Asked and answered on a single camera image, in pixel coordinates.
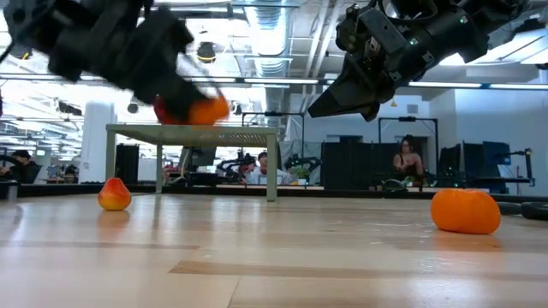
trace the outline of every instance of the person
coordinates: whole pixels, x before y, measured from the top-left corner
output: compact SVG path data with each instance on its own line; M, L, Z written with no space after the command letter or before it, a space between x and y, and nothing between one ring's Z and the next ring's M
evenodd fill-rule
M422 159L418 153L414 152L413 144L413 136L406 135L400 143L399 153L394 156L394 168L399 175L397 180L403 181L413 177L414 181L417 181L424 174Z
M266 170L268 167L268 154L266 152L262 152L257 156L257 161L259 162L259 166L255 166L254 169L249 169L248 173L245 175L245 182L247 184L266 184L266 180L261 180L261 178L266 179ZM277 171L277 177L278 179L281 178L281 181L278 182L280 185L289 185L293 181L296 181L296 178L294 175L284 172L282 170Z
M11 156L21 163L22 167L3 167L0 169L0 176L5 179L16 180L22 184L33 184L41 166L31 160L31 155L26 150L15 151Z

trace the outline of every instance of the white table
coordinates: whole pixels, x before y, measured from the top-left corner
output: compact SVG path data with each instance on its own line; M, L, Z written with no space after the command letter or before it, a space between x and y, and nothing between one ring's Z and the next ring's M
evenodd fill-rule
M108 124L106 146L106 179L115 176L116 135L147 142L157 147L156 193L162 192L162 146L232 146L266 147L268 176L266 199L277 198L277 131L274 127L202 127L181 125Z

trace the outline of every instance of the woman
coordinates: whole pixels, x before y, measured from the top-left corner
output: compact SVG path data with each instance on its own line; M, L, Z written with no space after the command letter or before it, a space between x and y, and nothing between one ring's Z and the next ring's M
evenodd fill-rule
M411 176L417 181L424 174L422 160L414 152L413 136L406 135L400 144L400 152L394 156L394 168L399 173L398 180L403 181Z

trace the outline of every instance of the table leg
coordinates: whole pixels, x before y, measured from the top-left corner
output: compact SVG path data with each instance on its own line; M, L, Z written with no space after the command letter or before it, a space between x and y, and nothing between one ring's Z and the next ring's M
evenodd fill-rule
M156 193L162 193L164 186L164 166L162 164L162 143L156 145Z
M104 165L104 180L116 176L116 132L108 130L106 132L106 164Z
M277 141L274 133L266 136L266 152L266 201L274 202L277 199Z

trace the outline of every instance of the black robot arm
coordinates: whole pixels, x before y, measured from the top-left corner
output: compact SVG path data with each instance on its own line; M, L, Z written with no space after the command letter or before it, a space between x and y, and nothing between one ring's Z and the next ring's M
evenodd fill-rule
M159 95L181 121L206 100L176 72L177 57L194 38L170 10L152 0L10 0L4 8L12 44L46 54L48 69L76 82L83 71L129 89L146 104ZM145 8L145 20L138 23Z
M312 117L361 113L373 120L397 88L422 78L445 57L465 62L488 50L488 34L519 16L528 0L382 0L347 8L337 26L342 72L310 107Z

